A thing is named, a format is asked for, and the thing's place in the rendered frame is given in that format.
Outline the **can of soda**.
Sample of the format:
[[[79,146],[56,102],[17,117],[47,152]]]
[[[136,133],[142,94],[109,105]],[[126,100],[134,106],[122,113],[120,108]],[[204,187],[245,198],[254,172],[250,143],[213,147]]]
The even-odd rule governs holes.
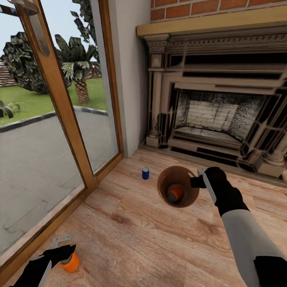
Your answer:
[[[60,264],[67,272],[72,273],[78,268],[80,259],[74,252],[70,255],[69,259],[60,261]]]
[[[142,170],[142,178],[147,180],[149,179],[149,168],[145,167]]]
[[[184,195],[184,190],[181,187],[176,187],[168,192],[168,199],[171,202],[177,202]]]

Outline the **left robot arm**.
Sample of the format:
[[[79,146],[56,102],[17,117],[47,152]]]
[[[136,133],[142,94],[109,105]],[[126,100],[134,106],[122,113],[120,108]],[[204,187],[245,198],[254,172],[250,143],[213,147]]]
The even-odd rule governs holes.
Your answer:
[[[42,255],[32,258],[25,266],[23,274],[17,279],[13,286],[9,287],[44,287],[46,280],[59,261],[69,259],[74,253],[76,244],[60,247],[60,243],[71,241],[74,234],[57,236],[52,239],[50,250],[45,250]]]

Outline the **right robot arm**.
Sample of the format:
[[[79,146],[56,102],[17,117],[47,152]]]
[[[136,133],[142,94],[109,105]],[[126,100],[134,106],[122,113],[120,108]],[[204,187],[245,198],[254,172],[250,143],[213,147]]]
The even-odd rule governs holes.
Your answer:
[[[239,273],[248,287],[287,287],[287,256],[243,202],[219,167],[199,167],[192,188],[207,188],[218,207]]]

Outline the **trash can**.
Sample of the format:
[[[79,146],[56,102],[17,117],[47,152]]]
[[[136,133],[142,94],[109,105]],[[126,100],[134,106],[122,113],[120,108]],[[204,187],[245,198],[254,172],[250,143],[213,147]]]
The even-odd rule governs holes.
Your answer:
[[[174,208],[187,208],[196,202],[200,188],[192,188],[190,178],[196,177],[195,174],[178,165],[170,166],[164,169],[157,179],[157,191],[166,204]],[[171,202],[168,199],[168,192],[176,187],[184,190],[184,195],[177,202]]]

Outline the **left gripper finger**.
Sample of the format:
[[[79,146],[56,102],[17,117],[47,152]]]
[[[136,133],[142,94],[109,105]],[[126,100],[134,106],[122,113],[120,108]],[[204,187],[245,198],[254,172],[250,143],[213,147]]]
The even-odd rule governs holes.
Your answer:
[[[76,244],[70,247],[70,255],[71,255],[72,253],[74,253],[75,248],[76,248]]]

